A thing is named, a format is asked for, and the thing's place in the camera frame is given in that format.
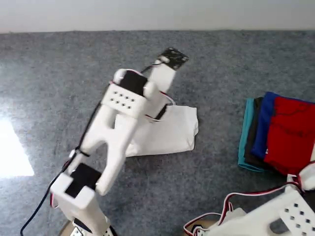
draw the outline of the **black cable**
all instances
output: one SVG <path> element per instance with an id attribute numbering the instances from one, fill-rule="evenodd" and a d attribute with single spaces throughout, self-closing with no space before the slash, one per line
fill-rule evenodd
<path id="1" fill-rule="evenodd" d="M 155 66 L 158 66 L 158 65 L 161 65 L 161 63 L 157 63 L 157 64 L 151 64 L 151 65 L 148 65 L 146 68 L 144 68 L 143 70 L 141 70 L 141 74 L 143 74 L 144 72 L 148 71 L 151 67 L 155 67 Z"/>
<path id="2" fill-rule="evenodd" d="M 94 108 L 94 110 L 93 110 L 93 112 L 92 112 L 92 114 L 91 114 L 91 116 L 90 116 L 90 119 L 89 119 L 89 121 L 88 121 L 88 123 L 87 123 L 87 125 L 86 125 L 86 127 L 85 127 L 85 129 L 84 129 L 84 132 L 83 132 L 83 134 L 82 134 L 82 136 L 81 136 L 81 138 L 80 138 L 79 145 L 75 148 L 75 152 L 74 152 L 73 156 L 70 158 L 69 161 L 66 162 L 66 164 L 63 166 L 62 170 L 61 170 L 61 171 L 56 175 L 56 177 L 54 177 L 53 180 L 50 182 L 50 184 L 48 185 L 48 188 L 47 188 L 47 190 L 46 190 L 46 192 L 45 192 L 43 198 L 41 199 L 40 203 L 39 203 L 38 206 L 36 207 L 35 211 L 34 211 L 33 214 L 30 216 L 30 218 L 27 220 L 27 222 L 22 226 L 22 228 L 21 228 L 21 230 L 20 230 L 20 235 L 21 235 L 21 236 L 24 236 L 23 230 L 24 230 L 24 229 L 26 228 L 26 226 L 33 220 L 33 218 L 36 216 L 36 214 L 38 213 L 39 209 L 40 209 L 41 206 L 43 205 L 43 203 L 44 203 L 44 201 L 45 201 L 47 195 L 48 195 L 49 192 L 50 192 L 50 187 L 53 185 L 53 183 L 56 181 L 56 179 L 59 177 L 59 175 L 61 175 L 61 173 L 65 172 L 66 169 L 69 167 L 69 165 L 71 164 L 71 162 L 73 161 L 73 159 L 76 157 L 77 151 L 79 151 L 80 153 L 82 153 L 82 154 L 85 155 L 85 156 L 89 156 L 88 154 L 86 154 L 86 153 L 84 153 L 84 152 L 82 152 L 82 151 L 80 150 L 80 146 L 81 146 L 81 144 L 82 144 L 82 142 L 83 142 L 83 140 L 84 140 L 84 137 L 85 137 L 85 135 L 86 135 L 86 133 L 87 133 L 87 131 L 88 131 L 88 129 L 89 129 L 89 127 L 90 127 L 92 121 L 93 121 L 93 118 L 94 118 L 94 116 L 95 116 L 95 114 L 96 114 L 96 112 L 98 111 L 98 109 L 99 109 L 100 106 L 101 106 L 101 101 L 99 101 L 98 104 L 97 104 L 97 106 Z"/>

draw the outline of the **white robotic arm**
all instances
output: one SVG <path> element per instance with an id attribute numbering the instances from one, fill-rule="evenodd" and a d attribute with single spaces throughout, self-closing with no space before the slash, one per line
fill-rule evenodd
<path id="1" fill-rule="evenodd" d="M 70 155 L 71 163 L 50 189 L 59 208 L 76 226 L 73 235 L 110 235 L 110 223 L 98 206 L 96 192 L 105 195 L 112 187 L 137 128 L 163 116 L 167 105 L 164 93 L 187 60 L 169 48 L 152 65 L 148 79 L 131 69 L 115 73 L 79 148 Z M 122 116 L 119 127 L 115 127 L 116 115 Z M 103 143 L 108 146 L 107 163 L 100 173 L 83 162 Z"/>

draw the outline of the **folded white shirt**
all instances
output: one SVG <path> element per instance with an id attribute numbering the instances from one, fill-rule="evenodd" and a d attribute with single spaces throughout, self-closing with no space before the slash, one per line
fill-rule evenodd
<path id="1" fill-rule="evenodd" d="M 123 122 L 116 116 L 115 127 Z M 150 122 L 143 118 L 130 142 L 126 156 L 157 155 L 193 150 L 198 133 L 197 108 L 170 106 L 162 121 Z"/>

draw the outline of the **folded clothing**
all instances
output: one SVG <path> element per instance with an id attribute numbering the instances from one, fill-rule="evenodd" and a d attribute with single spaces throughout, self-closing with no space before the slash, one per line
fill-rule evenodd
<path id="1" fill-rule="evenodd" d="M 253 116 L 254 116 L 254 99 L 247 98 L 245 113 L 244 113 L 244 120 L 243 120 L 242 135 L 241 135 L 240 144 L 238 148 L 238 165 L 250 171 L 263 172 L 264 171 L 263 168 L 247 163 L 244 157 L 245 152 L 246 152 L 245 146 L 247 144 L 249 129 L 252 124 Z"/>
<path id="2" fill-rule="evenodd" d="M 267 116 L 270 105 L 265 108 L 262 119 L 264 125 L 270 122 L 264 161 L 284 175 L 296 175 L 311 159 L 315 141 L 315 104 L 275 94 L 268 97 L 274 103 L 270 121 Z"/>
<path id="3" fill-rule="evenodd" d="M 143 118 L 126 150 L 126 156 L 157 155 L 193 150 L 198 133 L 197 109 L 170 106 L 160 122 Z M 116 116 L 115 128 L 124 119 Z"/>
<path id="4" fill-rule="evenodd" d="M 268 129 L 276 97 L 279 97 L 279 95 L 273 92 L 266 92 L 261 103 L 256 138 L 251 153 L 262 160 L 265 158 L 267 150 Z"/>
<path id="5" fill-rule="evenodd" d="M 263 97 L 255 98 L 253 101 L 253 109 L 254 114 L 252 118 L 252 123 L 250 125 L 250 128 L 248 130 L 246 145 L 245 145 L 245 153 L 244 153 L 244 159 L 247 164 L 256 166 L 258 168 L 270 170 L 272 169 L 270 165 L 265 163 L 262 159 L 258 158 L 254 154 L 251 153 L 251 149 L 254 145 L 256 134 L 257 134 L 257 126 L 258 126 L 258 118 L 260 113 L 260 108 L 262 104 Z"/>

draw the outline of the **carpet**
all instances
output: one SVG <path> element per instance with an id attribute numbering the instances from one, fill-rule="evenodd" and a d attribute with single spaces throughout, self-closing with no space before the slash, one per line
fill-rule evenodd
<path id="1" fill-rule="evenodd" d="M 192 218 L 220 212 L 229 192 L 258 191 L 285 181 L 237 166 L 245 99 L 270 90 L 314 102 L 314 31 L 2 34 L 0 120 L 12 125 L 15 143 L 34 174 L 0 178 L 0 235 L 19 234 L 77 145 L 114 72 L 140 70 L 170 46 L 190 57 L 169 94 L 179 105 L 197 107 L 195 149 L 126 160 L 111 191 L 98 198 L 118 235 L 180 235 Z M 105 150 L 99 148 L 88 164 L 102 171 Z M 1 165 L 14 168 L 7 162 L 2 153 Z M 249 211 L 273 196 L 232 202 Z M 46 201 L 25 236 L 55 236 L 64 223 L 60 210 L 50 209 Z"/>

